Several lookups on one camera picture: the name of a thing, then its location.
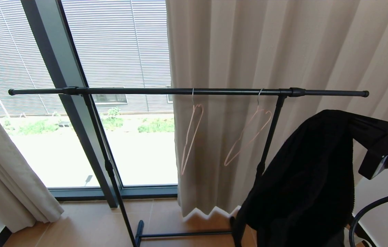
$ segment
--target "pink hanger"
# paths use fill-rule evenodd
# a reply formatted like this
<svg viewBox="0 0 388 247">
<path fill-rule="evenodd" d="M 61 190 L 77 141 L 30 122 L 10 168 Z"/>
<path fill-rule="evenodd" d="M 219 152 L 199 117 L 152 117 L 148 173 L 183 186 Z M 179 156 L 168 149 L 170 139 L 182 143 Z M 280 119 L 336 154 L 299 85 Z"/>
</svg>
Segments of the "pink hanger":
<svg viewBox="0 0 388 247">
<path fill-rule="evenodd" d="M 195 138 L 195 135 L 197 134 L 197 130 L 198 130 L 198 127 L 200 125 L 200 121 L 202 120 L 202 117 L 203 117 L 203 105 L 202 104 L 197 104 L 194 106 L 194 89 L 193 89 L 193 94 L 192 94 L 192 102 L 193 102 L 193 114 L 191 115 L 191 121 L 190 121 L 190 124 L 188 126 L 188 131 L 186 131 L 186 141 L 185 141 L 185 146 L 183 147 L 183 155 L 182 155 L 182 172 L 181 174 L 183 175 L 183 173 L 185 172 L 185 168 L 186 168 L 186 163 L 188 162 L 188 157 L 190 156 L 190 152 L 191 152 L 191 147 L 193 146 L 193 143 L 194 143 L 194 138 Z M 185 159 L 185 151 L 186 151 L 186 146 L 188 145 L 188 134 L 190 132 L 190 129 L 191 129 L 191 124 L 193 122 L 193 118 L 194 118 L 194 113 L 195 113 L 195 110 L 197 109 L 197 107 L 199 107 L 202 112 L 200 114 L 200 119 L 198 120 L 198 123 L 197 123 L 197 127 L 195 128 L 195 131 L 194 131 L 194 136 L 191 140 L 191 145 L 190 145 L 190 148 L 188 150 L 188 154 L 186 155 L 186 159 Z"/>
<path fill-rule="evenodd" d="M 245 127 L 243 128 L 243 130 L 241 131 L 241 134 L 240 134 L 240 137 L 237 139 L 237 141 L 234 142 L 234 144 L 232 145 L 231 149 L 229 150 L 229 153 L 227 154 L 226 156 L 226 159 L 224 160 L 224 166 L 228 166 L 229 163 L 231 163 L 234 158 L 236 158 L 243 150 L 245 150 L 249 144 L 251 144 L 255 138 L 260 134 L 260 132 L 264 129 L 264 127 L 270 122 L 271 118 L 272 118 L 272 112 L 270 111 L 266 111 L 264 109 L 259 109 L 260 107 L 260 94 L 261 94 L 261 91 L 263 89 L 260 90 L 260 92 L 258 93 L 258 98 L 257 98 L 257 102 L 258 102 L 258 105 L 256 106 L 256 111 L 255 113 L 252 115 L 252 117 L 250 118 L 249 122 L 245 125 Z M 257 132 L 257 134 L 255 134 L 255 136 L 248 142 L 246 143 L 239 151 L 238 153 L 236 153 L 231 159 L 230 161 L 228 161 L 229 159 L 229 156 L 230 156 L 230 153 L 232 153 L 232 150 L 233 148 L 235 147 L 235 145 L 237 144 L 237 142 L 239 142 L 241 140 L 241 138 L 243 137 L 243 133 L 244 133 L 244 130 L 250 125 L 250 123 L 252 122 L 252 120 L 254 119 L 255 115 L 258 114 L 259 112 L 262 112 L 264 111 L 264 114 L 267 114 L 267 113 L 270 113 L 270 116 L 269 116 L 269 119 L 268 121 L 263 125 L 263 127 Z"/>
</svg>

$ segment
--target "beige curtain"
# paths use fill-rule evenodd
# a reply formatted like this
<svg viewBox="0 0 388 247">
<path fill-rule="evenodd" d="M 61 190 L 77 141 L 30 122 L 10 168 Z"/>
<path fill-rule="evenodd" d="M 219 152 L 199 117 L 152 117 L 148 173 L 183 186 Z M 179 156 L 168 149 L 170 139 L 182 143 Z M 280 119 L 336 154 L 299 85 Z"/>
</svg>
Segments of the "beige curtain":
<svg viewBox="0 0 388 247">
<path fill-rule="evenodd" d="M 266 164 L 298 125 L 323 109 L 388 120 L 388 0 L 167 0 L 167 10 L 173 87 L 369 90 L 367 98 L 287 98 Z M 231 212 L 247 196 L 268 128 L 229 166 L 223 163 L 256 98 L 194 97 L 205 113 L 179 175 L 184 216 L 194 208 L 208 214 L 214 206 Z M 275 101 L 261 97 L 260 107 L 273 111 Z M 175 97 L 174 107 L 180 171 L 191 97 Z M 265 120 L 251 123 L 243 144 Z M 354 152 L 357 170 L 364 150 L 356 144 Z"/>
<path fill-rule="evenodd" d="M 54 222 L 63 211 L 0 125 L 0 220 L 16 232 Z"/>
</svg>

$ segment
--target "building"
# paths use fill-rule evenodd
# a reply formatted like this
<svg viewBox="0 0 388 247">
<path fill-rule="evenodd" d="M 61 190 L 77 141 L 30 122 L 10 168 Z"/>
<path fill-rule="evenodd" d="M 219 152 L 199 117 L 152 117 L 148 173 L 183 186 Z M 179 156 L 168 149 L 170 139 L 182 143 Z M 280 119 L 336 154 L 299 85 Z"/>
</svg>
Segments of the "building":
<svg viewBox="0 0 388 247">
<path fill-rule="evenodd" d="M 164 0 L 76 1 L 62 6 L 89 86 L 169 87 Z M 54 87 L 19 0 L 0 0 L 0 117 L 65 114 L 58 95 L 8 95 Z M 172 112 L 168 95 L 93 95 L 100 114 Z"/>
</svg>

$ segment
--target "clothes rack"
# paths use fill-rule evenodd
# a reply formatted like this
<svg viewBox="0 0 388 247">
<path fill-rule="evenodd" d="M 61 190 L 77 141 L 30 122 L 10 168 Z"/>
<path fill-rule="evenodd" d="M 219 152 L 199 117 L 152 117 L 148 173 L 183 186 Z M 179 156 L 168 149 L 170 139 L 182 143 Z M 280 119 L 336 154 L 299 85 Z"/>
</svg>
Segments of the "clothes rack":
<svg viewBox="0 0 388 247">
<path fill-rule="evenodd" d="M 162 234 L 143 234 L 144 221 L 140 220 L 136 235 L 133 235 L 125 206 L 122 201 L 121 192 L 114 176 L 114 164 L 110 160 L 107 154 L 108 142 L 106 140 L 104 131 L 101 128 L 100 119 L 97 117 L 97 112 L 92 103 L 92 94 L 195 94 L 195 95 L 269 95 L 278 96 L 272 123 L 267 135 L 266 144 L 264 146 L 263 154 L 261 156 L 260 164 L 257 167 L 255 180 L 261 177 L 265 170 L 265 161 L 269 148 L 273 139 L 275 128 L 279 119 L 279 115 L 284 104 L 284 100 L 287 97 L 301 97 L 305 95 L 326 95 L 326 96 L 360 96 L 368 97 L 368 91 L 333 91 L 333 90 L 306 90 L 297 87 L 291 87 L 289 89 L 124 89 L 116 87 L 95 88 L 95 87 L 76 87 L 69 86 L 62 89 L 9 89 L 10 95 L 17 94 L 68 94 L 68 95 L 81 95 L 84 97 L 87 109 L 90 113 L 93 127 L 96 130 L 98 142 L 100 143 L 101 150 L 104 154 L 105 168 L 109 174 L 117 200 L 119 201 L 119 208 L 124 218 L 125 226 L 127 227 L 130 240 L 133 247 L 140 247 L 141 239 L 143 238 L 159 238 L 159 237 L 180 237 L 180 236 L 199 236 L 199 235 L 219 235 L 219 234 L 232 234 L 236 247 L 241 246 L 240 234 L 235 234 L 233 231 L 209 231 L 209 232 L 194 232 L 194 233 L 162 233 Z M 230 224 L 236 220 L 234 217 L 230 218 Z"/>
</svg>

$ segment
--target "tiled floor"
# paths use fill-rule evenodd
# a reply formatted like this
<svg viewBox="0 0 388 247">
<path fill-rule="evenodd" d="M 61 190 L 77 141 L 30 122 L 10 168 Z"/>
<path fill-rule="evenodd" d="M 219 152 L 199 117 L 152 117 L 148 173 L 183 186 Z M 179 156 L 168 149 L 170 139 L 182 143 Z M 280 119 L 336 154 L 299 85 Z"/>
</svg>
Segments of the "tiled floor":
<svg viewBox="0 0 388 247">
<path fill-rule="evenodd" d="M 208 220 L 193 216 L 183 222 L 175 199 L 129 200 L 126 210 L 133 232 L 139 220 L 144 233 L 180 233 L 198 230 L 228 230 L 229 221 L 212 212 Z M 66 202 L 65 212 L 57 222 L 25 228 L 12 234 L 4 247 L 131 247 L 121 211 L 106 202 Z M 247 227 L 242 245 L 255 247 L 254 232 Z M 180 237 L 143 240 L 141 247 L 233 247 L 230 235 Z"/>
</svg>

